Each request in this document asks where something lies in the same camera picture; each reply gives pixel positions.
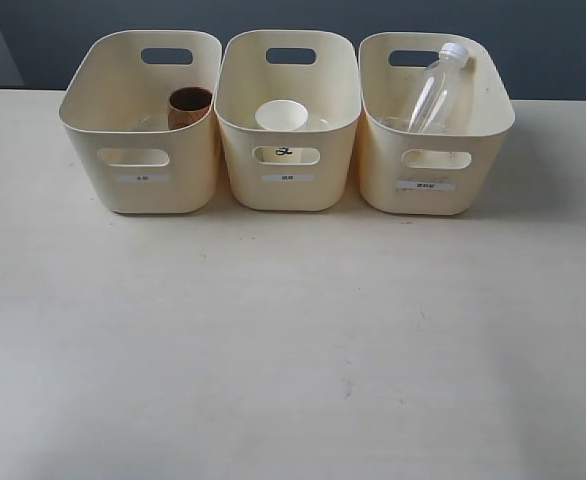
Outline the white paper cup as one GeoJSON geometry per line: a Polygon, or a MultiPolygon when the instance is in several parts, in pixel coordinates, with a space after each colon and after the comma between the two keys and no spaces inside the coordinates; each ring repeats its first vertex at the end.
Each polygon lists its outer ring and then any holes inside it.
{"type": "MultiPolygon", "coordinates": [[[[308,120],[308,110],[289,99],[272,100],[255,112],[256,124],[265,131],[295,132],[302,130],[308,120]]],[[[290,146],[261,146],[258,149],[264,163],[298,164],[302,150],[290,146]]]]}

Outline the cream left plastic bin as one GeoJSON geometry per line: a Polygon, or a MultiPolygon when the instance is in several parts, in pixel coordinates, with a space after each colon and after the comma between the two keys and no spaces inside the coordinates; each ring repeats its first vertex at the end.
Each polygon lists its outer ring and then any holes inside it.
{"type": "Polygon", "coordinates": [[[124,214],[182,214],[214,196],[221,140],[213,111],[168,126],[170,95],[215,91],[223,56],[213,35],[125,30],[88,50],[59,118],[102,204],[124,214]]]}

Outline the clear plastic bottle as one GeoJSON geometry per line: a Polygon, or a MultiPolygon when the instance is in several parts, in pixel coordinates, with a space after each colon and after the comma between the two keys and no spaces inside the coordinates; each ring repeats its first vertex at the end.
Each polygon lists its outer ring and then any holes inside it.
{"type": "Polygon", "coordinates": [[[462,70],[470,58],[466,47],[444,43],[438,59],[427,66],[404,97],[400,106],[378,121],[389,128],[413,134],[441,134],[460,98],[462,70]]]}

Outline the cream plastic bin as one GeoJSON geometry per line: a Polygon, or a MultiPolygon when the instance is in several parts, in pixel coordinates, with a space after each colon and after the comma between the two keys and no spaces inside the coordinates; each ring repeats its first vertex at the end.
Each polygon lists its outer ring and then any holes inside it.
{"type": "Polygon", "coordinates": [[[352,43],[332,32],[253,30],[227,44],[214,111],[232,193],[256,210],[320,211],[341,198],[361,114],[352,43]],[[267,130],[258,109],[294,101],[296,131],[267,130]]]}
{"type": "Polygon", "coordinates": [[[382,32],[359,45],[362,115],[357,132],[360,192],[387,213],[455,215],[477,197],[515,122],[510,98],[489,52],[454,34],[382,32]],[[395,52],[438,54],[447,43],[470,53],[443,132],[397,130],[398,117],[424,66],[394,65],[395,52]]]}
{"type": "Polygon", "coordinates": [[[213,35],[125,30],[88,50],[59,118],[102,204],[124,214],[182,214],[214,196],[221,140],[213,111],[168,126],[170,95],[215,91],[223,56],[213,35]]]}

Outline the cream middle plastic bin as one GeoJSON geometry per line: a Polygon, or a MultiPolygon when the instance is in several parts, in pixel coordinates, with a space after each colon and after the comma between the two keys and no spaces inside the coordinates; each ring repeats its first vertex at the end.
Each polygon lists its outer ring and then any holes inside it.
{"type": "Polygon", "coordinates": [[[227,44],[214,111],[232,193],[256,210],[320,211],[341,198],[361,114],[352,43],[332,32],[253,30],[227,44]],[[296,131],[267,130],[258,109],[294,101],[296,131]]]}

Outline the cream right plastic bin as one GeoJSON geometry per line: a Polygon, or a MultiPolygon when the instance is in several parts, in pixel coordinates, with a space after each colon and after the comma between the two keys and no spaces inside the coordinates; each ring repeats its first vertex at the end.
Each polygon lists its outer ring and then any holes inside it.
{"type": "Polygon", "coordinates": [[[510,98],[489,52],[454,34],[382,32],[359,45],[362,115],[357,132],[360,192],[387,213],[455,215],[477,197],[515,122],[510,98]],[[394,65],[395,52],[438,54],[447,43],[470,53],[443,132],[397,130],[398,117],[424,66],[394,65]]]}

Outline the brown wooden cup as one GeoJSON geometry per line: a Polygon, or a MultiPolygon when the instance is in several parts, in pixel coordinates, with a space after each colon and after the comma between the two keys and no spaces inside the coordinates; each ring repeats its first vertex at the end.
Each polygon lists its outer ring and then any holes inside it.
{"type": "Polygon", "coordinates": [[[197,123],[207,115],[213,94],[202,87],[183,87],[175,90],[168,100],[167,122],[170,130],[197,123]]]}

